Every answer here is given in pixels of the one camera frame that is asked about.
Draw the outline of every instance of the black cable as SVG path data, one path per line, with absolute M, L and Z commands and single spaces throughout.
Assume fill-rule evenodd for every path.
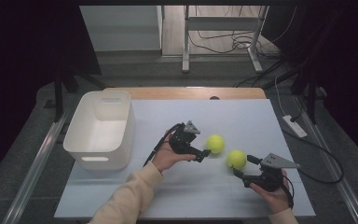
M 344 178 L 344 168 L 342 167 L 342 164 L 341 164 L 341 162 L 339 162 L 339 160 L 337 159 L 337 157 L 334 156 L 331 152 L 327 151 L 327 150 L 324 149 L 323 147 L 320 147 L 320 146 L 318 146 L 318 145 L 316 145 L 316 144 L 313 144 L 312 142 L 309 142 L 309 141 L 304 140 L 304 139 L 302 139 L 302 138 L 298 138 L 298 137 L 296 137 L 296 136 L 290 134 L 289 132 L 287 132 L 287 131 L 284 130 L 284 129 L 282 129 L 282 131 L 283 131 L 284 133 L 288 134 L 289 136 L 298 139 L 298 140 L 301 141 L 301 142 L 307 143 L 307 144 L 309 144 L 309 145 L 311 145 L 311 146 L 317 147 L 317 148 L 319 148 L 320 150 L 322 150 L 324 153 L 326 153 L 326 154 L 329 155 L 331 158 L 333 158 L 333 160 L 336 162 L 336 164 L 337 164 L 338 167 L 339 167 L 339 171 L 341 172 L 341 175 L 339 176 L 339 178 L 338 178 L 337 180 L 333 180 L 333 181 L 325 181 L 325 180 L 317 179 L 316 177 L 313 177 L 313 176 L 311 176 L 311 175 L 305 173 L 305 172 L 302 171 L 301 169 L 297 169 L 301 174 L 303 174 L 304 176 L 308 177 L 308 178 L 311 179 L 311 180 L 314 180 L 314 181 L 319 182 L 319 183 L 322 183 L 322 184 L 336 184 L 336 183 L 340 182 L 340 181 Z
M 213 39 L 213 38 L 219 38 L 219 37 L 225 37 L 225 36 L 232 36 L 232 34 L 229 34 L 229 35 L 202 36 L 202 35 L 200 34 L 200 31 L 198 31 L 198 32 L 199 32 L 200 38 L 202 38 L 202 39 Z M 242 32 L 242 33 L 237 33 L 237 34 L 235 34 L 235 35 L 247 35 L 247 34 L 250 34 L 250 33 L 252 33 L 252 32 L 253 32 L 253 31 Z
M 260 80 L 262 77 L 264 77 L 266 74 L 272 72 L 273 70 L 277 69 L 278 67 L 280 67 L 282 64 L 284 63 L 284 60 L 280 59 L 278 60 L 276 63 L 274 63 L 270 68 L 268 68 L 267 70 L 263 71 L 263 73 L 261 73 L 261 75 L 252 83 L 251 87 L 255 86 L 255 83 Z
M 328 17 L 320 19 L 319 20 L 320 22 L 318 22 L 318 26 L 313 28 L 313 31 L 309 35 L 307 35 L 304 40 L 301 41 L 300 45 L 296 46 L 294 49 L 291 49 L 288 52 L 283 52 L 282 56 L 284 58 L 287 58 L 292 54 L 291 58 L 300 57 L 301 54 L 303 53 L 302 50 L 304 50 L 304 48 L 309 48 L 310 46 L 313 46 L 313 44 L 310 43 L 310 41 L 315 37 L 315 35 L 317 35 L 322 30 L 322 28 L 325 26 L 328 20 L 329 20 Z
M 268 83 L 265 83 L 261 85 L 260 88 L 262 88 L 263 90 L 268 89 L 269 87 L 276 86 L 278 83 L 285 81 L 287 78 L 291 76 L 298 75 L 297 71 L 300 70 L 303 66 L 305 66 L 307 62 L 308 60 L 305 60 L 304 62 L 293 68 L 292 70 L 285 72 L 283 75 L 276 76 L 274 82 L 270 81 Z
M 209 49 L 209 48 L 206 48 L 206 47 L 203 47 L 203 46 L 200 46 L 200 45 L 196 45 L 193 40 L 191 39 L 191 36 L 190 34 L 188 34 L 188 39 L 190 40 L 190 42 L 196 46 L 197 48 L 202 48 L 202 49 L 207 49 L 207 50 L 210 50 L 212 52 L 215 52 L 215 53 L 220 53 L 220 54 L 224 54 L 224 53 L 230 53 L 231 51 L 234 51 L 236 49 L 230 49 L 230 50 L 227 50 L 227 51 L 217 51 L 217 50 L 214 50 L 214 49 Z
M 301 117 L 303 107 L 304 107 L 304 104 L 301 104 L 300 112 L 298 113 L 297 116 L 291 117 L 290 121 L 295 122 L 297 119 L 299 119 Z
M 250 47 L 250 43 L 249 41 L 232 41 L 232 48 L 235 49 L 248 49 Z
M 153 157 L 156 155 L 157 151 L 159 150 L 159 148 L 161 147 L 161 145 L 165 142 L 164 140 L 167 138 L 168 135 L 170 135 L 170 133 L 172 133 L 173 131 L 175 131 L 181 124 L 177 123 L 175 125 L 173 125 L 173 127 L 171 127 L 165 134 L 164 136 L 159 139 L 157 145 L 155 146 L 155 148 L 153 149 L 153 151 L 150 153 L 150 155 L 147 157 L 144 166 L 147 165 L 147 163 L 149 161 L 151 161 L 153 159 Z
M 231 8 L 233 8 L 233 9 L 234 9 L 234 7 L 229 6 L 229 7 L 228 7 L 228 12 L 230 11 L 230 9 L 231 9 Z
M 252 13 L 252 16 L 254 16 L 255 14 L 253 13 L 251 6 L 248 7 L 249 7 L 249 11 Z
M 247 35 L 240 35 L 240 36 L 236 36 L 234 37 L 234 35 L 239 35 L 239 34 L 234 34 L 234 32 L 232 32 L 231 35 L 231 39 L 232 39 L 232 46 L 235 46 L 235 48 L 237 49 L 248 49 L 251 47 L 252 42 L 251 41 L 239 41 L 239 38 L 248 38 L 250 40 L 253 40 L 250 36 Z M 243 48 L 238 48 L 239 45 L 243 45 L 243 44 L 249 44 L 247 47 L 243 47 Z
M 295 188 L 293 187 L 293 183 L 292 181 L 290 181 L 289 178 L 287 178 L 286 176 L 283 175 L 283 177 L 285 179 L 287 179 L 287 182 L 290 183 L 292 190 L 293 190 L 293 194 L 290 193 L 290 190 L 283 184 L 281 183 L 281 188 L 283 189 L 283 191 L 286 193 L 287 196 L 287 201 L 289 202 L 289 207 L 293 209 L 293 206 L 295 206 L 295 202 L 294 202 L 294 198 L 295 198 Z
M 258 45 L 260 46 L 259 49 L 255 48 L 255 52 L 257 53 L 257 57 L 259 58 L 265 58 L 265 59 L 281 59 L 282 55 L 267 55 L 266 53 L 264 53 L 263 51 L 263 45 L 261 45 L 260 41 L 257 41 Z
M 257 15 L 257 18 L 261 21 L 261 19 L 260 19 L 260 12 L 261 12 L 261 7 L 260 7 L 260 9 L 258 9 L 258 15 Z
M 249 78 L 246 78 L 245 80 L 243 81 L 240 81 L 240 82 L 236 82 L 234 83 L 233 87 L 234 88 L 238 88 L 240 86 L 240 84 L 246 82 L 246 81 L 249 81 L 249 80 L 252 80 L 252 79 L 256 79 L 254 81 L 254 83 L 252 84 L 252 87 L 254 86 L 254 84 L 257 82 L 258 79 L 260 79 L 261 77 L 265 76 L 266 74 L 268 74 L 269 72 L 272 72 L 273 70 L 275 70 L 276 68 L 278 68 L 280 65 L 280 61 L 277 61 L 275 64 L 273 64 L 270 68 L 268 68 L 267 70 L 265 70 L 261 75 L 259 76 L 256 76 L 256 77 L 249 77 Z

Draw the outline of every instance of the tennis ball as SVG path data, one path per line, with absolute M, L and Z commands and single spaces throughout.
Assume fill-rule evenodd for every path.
M 212 134 L 206 141 L 206 148 L 212 153 L 219 153 L 225 148 L 225 140 L 218 134 Z
M 227 155 L 227 165 L 237 170 L 243 168 L 246 164 L 246 155 L 241 150 L 233 150 Z

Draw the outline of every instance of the white plastic bin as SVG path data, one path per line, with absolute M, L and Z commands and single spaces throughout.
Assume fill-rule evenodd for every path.
M 91 91 L 77 106 L 63 148 L 85 169 L 122 169 L 130 160 L 134 131 L 128 92 Z

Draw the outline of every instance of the wire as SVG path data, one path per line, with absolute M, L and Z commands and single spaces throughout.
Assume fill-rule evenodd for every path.
M 210 50 L 210 51 L 215 52 L 215 53 L 224 54 L 224 53 L 230 53 L 231 51 L 236 50 L 235 48 L 233 48 L 233 49 L 230 49 L 230 50 L 227 50 L 227 51 L 217 51 L 217 50 L 214 50 L 214 49 L 209 49 L 209 48 L 207 48 L 207 47 L 203 47 L 203 46 L 200 46 L 200 45 L 196 45 L 196 44 L 193 42 L 193 40 L 191 39 L 190 34 L 188 34 L 188 38 L 190 39 L 190 42 L 191 42 L 194 46 L 196 46 L 197 48 L 207 49 L 207 50 Z
M 252 87 L 255 86 L 255 83 L 260 80 L 262 77 L 264 77 L 266 74 L 274 71 L 275 69 L 277 69 L 278 67 L 280 67 L 282 64 L 284 63 L 284 61 L 282 59 L 280 59 L 279 61 L 277 61 L 275 64 L 273 64 L 270 68 L 268 68 L 267 70 L 263 71 L 263 73 L 252 83 Z
M 290 121 L 295 122 L 296 119 L 300 118 L 300 116 L 302 115 L 302 109 L 303 109 L 303 107 L 304 107 L 304 104 L 301 104 L 300 112 L 298 113 L 297 116 L 290 118 Z
M 289 207 L 293 208 L 293 206 L 295 206 L 295 202 L 294 202 L 294 198 L 295 198 L 295 188 L 293 188 L 293 183 L 292 181 L 290 181 L 289 178 L 287 178 L 286 176 L 283 175 L 283 177 L 285 179 L 287 179 L 287 181 L 290 183 L 290 185 L 292 186 L 292 190 L 293 190 L 293 194 L 290 193 L 290 190 L 283 184 L 281 183 L 281 188 L 283 189 L 283 191 L 286 193 L 287 196 L 287 200 L 289 201 Z
M 337 157 L 334 156 L 331 152 L 327 151 L 327 150 L 324 149 L 323 147 L 320 147 L 320 146 L 318 146 L 318 145 L 316 145 L 316 144 L 313 144 L 312 142 L 309 142 L 309 141 L 304 140 L 304 139 L 302 139 L 302 138 L 298 138 L 298 137 L 296 137 L 296 136 L 290 134 L 289 132 L 287 132 L 287 131 L 284 130 L 284 129 L 282 129 L 282 131 L 283 131 L 284 133 L 286 133 L 287 135 L 289 135 L 289 136 L 291 136 L 291 137 L 294 137 L 295 139 L 297 139 L 297 140 L 299 140 L 299 141 L 301 141 L 301 142 L 304 142 L 304 143 L 307 143 L 307 144 L 309 144 L 309 145 L 311 145 L 311 146 L 314 146 L 314 147 L 319 148 L 321 151 L 323 151 L 324 153 L 326 153 L 327 155 L 329 155 L 331 158 L 333 158 L 333 160 L 336 162 L 336 164 L 337 164 L 338 167 L 339 167 L 339 171 L 341 172 L 339 178 L 338 178 L 337 180 L 333 180 L 333 181 L 321 180 L 321 179 L 318 179 L 318 178 L 316 178 L 316 177 L 314 177 L 314 176 L 311 176 L 311 175 L 305 173 L 305 172 L 302 171 L 301 169 L 297 169 L 301 174 L 303 174 L 304 176 L 308 177 L 308 178 L 311 179 L 311 180 L 314 180 L 314 181 L 319 182 L 319 183 L 322 183 L 322 184 L 336 184 L 336 183 L 340 182 L 340 181 L 344 178 L 344 168 L 342 167 L 342 164 L 341 164 L 341 162 L 339 161 L 339 159 L 337 159 Z
M 249 7 L 249 11 L 252 13 L 252 16 L 254 16 L 255 14 L 253 13 L 251 6 L 248 7 Z
M 292 24 L 292 22 L 293 22 L 293 18 L 294 18 L 295 15 L 296 15 L 296 11 L 297 11 L 297 7 L 295 7 L 295 11 L 293 12 L 292 19 L 290 19 L 289 24 L 287 25 L 287 27 L 286 27 L 286 29 L 283 31 L 283 33 L 282 33 L 278 38 L 269 41 L 269 43 L 264 44 L 263 46 L 266 46 L 266 45 L 268 45 L 268 44 L 272 44 L 273 42 L 279 40 L 284 34 L 286 34 L 287 30 L 289 30 L 289 27 L 291 26 L 291 24 Z
M 231 10 L 231 15 L 232 15 L 232 12 L 234 11 L 234 7 L 228 7 L 228 12 Z M 198 15 L 198 12 L 200 13 L 200 15 L 202 15 L 201 13 L 201 10 L 200 10 L 200 7 L 199 6 L 196 6 L 196 16 Z M 238 17 L 241 15 L 241 12 L 242 12 L 242 6 L 240 8 L 240 13 L 238 15 Z M 190 42 L 198 47 L 198 48 L 202 48 L 202 49 L 207 49 L 207 50 L 210 50 L 212 52 L 215 52 L 215 53 L 230 53 L 231 51 L 235 50 L 235 49 L 247 49 L 249 48 L 250 46 L 246 47 L 246 45 L 244 44 L 250 44 L 251 42 L 248 42 L 248 41 L 244 41 L 244 42 L 241 42 L 241 41 L 237 41 L 238 38 L 250 38 L 252 39 L 250 36 L 238 36 L 236 38 L 234 38 L 234 35 L 246 35 L 246 34 L 250 34 L 250 33 L 253 33 L 253 31 L 248 31 L 248 32 L 242 32 L 242 33 L 237 33 L 235 34 L 235 32 L 233 31 L 232 34 L 229 34 L 229 35 L 214 35 L 214 36 L 202 36 L 200 34 L 200 31 L 197 31 L 198 34 L 199 34 L 199 37 L 202 38 L 202 39 L 212 39 L 212 38 L 218 38 L 218 37 L 225 37 L 225 36 L 231 36 L 231 38 L 233 39 L 233 42 L 232 42 L 232 45 L 231 45 L 231 50 L 228 50 L 228 51 L 217 51 L 215 49 L 210 49 L 210 48 L 207 48 L 207 47 L 204 47 L 204 46 L 200 46 L 200 45 L 196 45 L 193 40 L 191 39 L 191 36 L 189 35 L 189 38 L 190 38 Z
M 260 7 L 260 9 L 258 9 L 258 15 L 257 15 L 257 18 L 261 21 L 261 19 L 260 19 L 260 13 L 261 13 L 261 7 Z
M 259 44 L 259 47 L 255 48 L 255 51 L 257 53 L 257 56 L 260 58 L 265 58 L 265 59 L 280 59 L 282 57 L 281 54 L 279 55 L 267 55 L 264 53 L 263 51 L 263 46 L 261 45 L 260 41 L 257 41 L 257 44 Z
M 249 81 L 249 80 L 255 79 L 255 81 L 252 83 L 252 87 L 253 87 L 254 84 L 255 84 L 255 82 L 257 82 L 258 79 L 260 79 L 261 77 L 265 76 L 266 74 L 272 72 L 272 71 L 275 70 L 277 67 L 279 67 L 282 63 L 283 63 L 283 61 L 279 60 L 279 61 L 277 61 L 275 64 L 273 64 L 270 68 L 268 68 L 267 70 L 265 70 L 261 75 L 255 76 L 255 77 L 249 77 L 249 78 L 246 78 L 246 79 L 243 80 L 243 81 L 236 82 L 236 83 L 234 83 L 234 85 L 233 85 L 232 87 L 238 88 L 242 83 L 245 83 L 245 82 L 247 82 L 247 81 Z
M 275 77 L 275 89 L 277 90 L 277 94 L 278 94 L 278 103 L 279 103 L 279 107 L 281 108 L 283 115 L 286 116 L 286 113 L 284 113 L 284 110 L 283 110 L 283 107 L 281 104 L 281 97 L 279 96 L 277 78 L 278 78 L 278 75 Z
M 154 147 L 153 151 L 150 153 L 150 155 L 147 157 L 145 163 L 144 163 L 144 166 L 147 165 L 147 163 L 149 161 L 151 161 L 153 159 L 153 157 L 156 155 L 157 151 L 159 150 L 159 148 L 161 147 L 161 145 L 163 143 L 165 143 L 165 139 L 167 138 L 168 135 L 170 135 L 170 133 L 172 133 L 173 131 L 175 131 L 181 124 L 180 123 L 177 123 L 175 125 L 173 125 L 165 134 L 164 136 L 159 139 L 157 145 Z
M 288 52 L 283 52 L 282 56 L 283 57 L 287 57 L 290 56 L 291 58 L 299 58 L 301 57 L 301 54 L 304 53 L 304 50 L 306 50 L 306 48 L 309 48 L 310 46 L 312 46 L 313 44 L 311 43 L 312 39 L 315 38 L 315 36 L 318 34 L 318 32 L 325 26 L 325 24 L 328 22 L 329 17 L 326 16 L 324 18 L 321 18 L 319 20 L 318 26 L 317 27 L 313 27 L 313 31 L 306 36 L 306 38 L 304 40 L 301 41 L 301 45 L 296 46 L 294 49 L 291 49 Z

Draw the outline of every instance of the hand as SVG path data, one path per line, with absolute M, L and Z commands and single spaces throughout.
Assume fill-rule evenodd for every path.
M 178 161 L 193 161 L 196 159 L 196 155 L 176 154 L 168 143 L 171 137 L 172 134 L 170 133 L 152 160 L 153 164 L 157 167 L 160 173 L 164 170 L 170 169 Z
M 287 173 L 284 170 L 282 170 L 282 174 L 287 176 Z M 289 189 L 286 178 L 283 178 L 283 184 Z M 279 188 L 274 192 L 268 192 L 254 183 L 251 183 L 250 187 L 267 202 L 268 207 L 273 214 L 280 213 L 289 208 L 287 195 L 282 188 Z

